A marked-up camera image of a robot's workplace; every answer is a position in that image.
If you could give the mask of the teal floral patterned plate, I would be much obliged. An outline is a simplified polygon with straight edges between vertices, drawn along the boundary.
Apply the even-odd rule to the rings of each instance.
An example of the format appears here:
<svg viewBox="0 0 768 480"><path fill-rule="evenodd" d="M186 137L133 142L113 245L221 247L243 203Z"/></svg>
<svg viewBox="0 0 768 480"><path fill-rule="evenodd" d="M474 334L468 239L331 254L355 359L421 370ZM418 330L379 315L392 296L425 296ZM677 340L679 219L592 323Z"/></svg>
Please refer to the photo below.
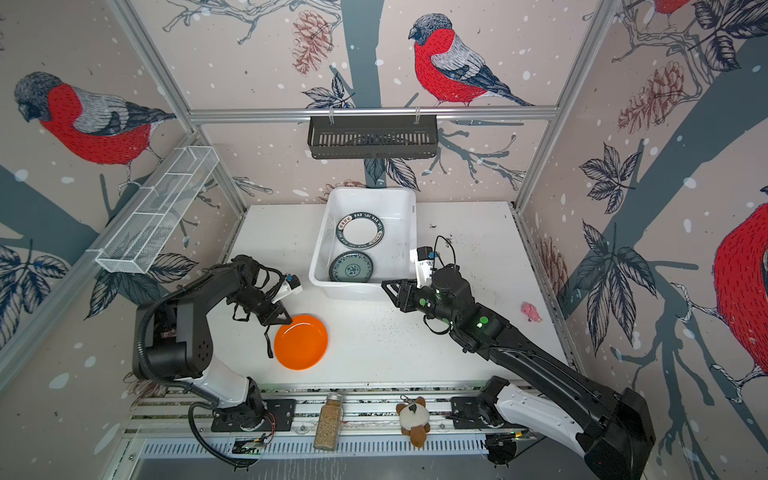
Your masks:
<svg viewBox="0 0 768 480"><path fill-rule="evenodd" d="M329 278L333 282L367 283L374 273L372 259L361 251L338 255L330 264Z"/></svg>

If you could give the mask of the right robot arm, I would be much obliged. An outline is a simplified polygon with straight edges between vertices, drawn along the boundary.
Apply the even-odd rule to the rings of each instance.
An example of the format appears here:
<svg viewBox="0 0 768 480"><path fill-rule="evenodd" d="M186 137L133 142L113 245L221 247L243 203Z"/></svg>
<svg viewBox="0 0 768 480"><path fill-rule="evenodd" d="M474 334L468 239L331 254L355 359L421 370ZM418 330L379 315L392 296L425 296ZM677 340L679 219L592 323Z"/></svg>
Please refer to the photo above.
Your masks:
<svg viewBox="0 0 768 480"><path fill-rule="evenodd" d="M418 311L446 324L461 346L525 380L530 395L494 376L479 394L490 425L518 424L568 447L600 479L639 479L656 436L645 398L618 392L577 372L526 337L509 320L477 302L457 265L431 274L427 285L386 280L382 289L404 313Z"/></svg>

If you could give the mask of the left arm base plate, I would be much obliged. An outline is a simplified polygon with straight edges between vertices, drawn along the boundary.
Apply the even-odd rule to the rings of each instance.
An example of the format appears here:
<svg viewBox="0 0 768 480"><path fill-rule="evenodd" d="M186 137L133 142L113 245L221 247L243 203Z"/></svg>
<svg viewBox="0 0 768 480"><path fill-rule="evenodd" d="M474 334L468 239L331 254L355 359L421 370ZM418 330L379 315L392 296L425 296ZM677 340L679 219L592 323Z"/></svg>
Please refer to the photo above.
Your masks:
<svg viewBox="0 0 768 480"><path fill-rule="evenodd" d="M295 399L266 399L255 406L247 402L219 409L212 421L216 433L287 432L295 414Z"/></svg>

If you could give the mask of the orange plastic plate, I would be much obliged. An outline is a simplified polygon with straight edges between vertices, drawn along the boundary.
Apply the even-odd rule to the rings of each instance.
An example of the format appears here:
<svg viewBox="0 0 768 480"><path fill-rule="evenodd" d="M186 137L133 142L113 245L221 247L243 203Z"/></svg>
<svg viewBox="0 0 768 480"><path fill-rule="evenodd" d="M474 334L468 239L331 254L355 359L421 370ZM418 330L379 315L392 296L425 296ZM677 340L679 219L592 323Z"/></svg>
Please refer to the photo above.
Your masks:
<svg viewBox="0 0 768 480"><path fill-rule="evenodd" d="M274 354L287 369L307 370L322 360L328 342L328 332L322 321L311 315L299 315L290 325L283 325L278 330Z"/></svg>

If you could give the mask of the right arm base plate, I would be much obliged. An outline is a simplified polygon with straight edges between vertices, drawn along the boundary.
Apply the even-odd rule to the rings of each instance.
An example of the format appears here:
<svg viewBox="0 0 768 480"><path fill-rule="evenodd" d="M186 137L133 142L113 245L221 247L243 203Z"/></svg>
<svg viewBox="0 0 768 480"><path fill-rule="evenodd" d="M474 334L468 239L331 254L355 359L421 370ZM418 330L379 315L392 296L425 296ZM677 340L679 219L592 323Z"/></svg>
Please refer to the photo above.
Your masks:
<svg viewBox="0 0 768 480"><path fill-rule="evenodd" d="M448 418L455 429L495 429L503 425L492 406L476 396L455 396L450 404Z"/></svg>

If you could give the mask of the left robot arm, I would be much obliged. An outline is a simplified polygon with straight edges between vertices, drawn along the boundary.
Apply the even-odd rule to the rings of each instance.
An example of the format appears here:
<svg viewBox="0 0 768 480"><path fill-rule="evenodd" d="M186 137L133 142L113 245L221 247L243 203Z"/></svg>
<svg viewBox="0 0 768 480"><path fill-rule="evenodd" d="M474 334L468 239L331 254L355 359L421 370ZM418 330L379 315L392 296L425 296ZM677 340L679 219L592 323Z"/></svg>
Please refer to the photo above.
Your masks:
<svg viewBox="0 0 768 480"><path fill-rule="evenodd" d="M132 370L136 378L182 388L205 400L224 425L253 431L268 418L258 385L234 372L214 353L207 315L219 303L241 311L236 322L292 322L282 299L301 291L294 274L247 255L215 265L199 279L137 308Z"/></svg>

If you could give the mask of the large green rim plate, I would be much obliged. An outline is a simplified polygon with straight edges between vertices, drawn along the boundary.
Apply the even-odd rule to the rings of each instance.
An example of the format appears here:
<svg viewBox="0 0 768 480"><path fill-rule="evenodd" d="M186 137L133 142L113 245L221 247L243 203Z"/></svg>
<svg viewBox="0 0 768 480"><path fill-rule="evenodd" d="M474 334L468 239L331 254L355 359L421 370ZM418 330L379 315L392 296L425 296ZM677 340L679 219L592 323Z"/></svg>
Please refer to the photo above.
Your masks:
<svg viewBox="0 0 768 480"><path fill-rule="evenodd" d="M374 214L353 212L342 217L335 228L336 239L353 250L367 250L377 246L385 235L383 222Z"/></svg>

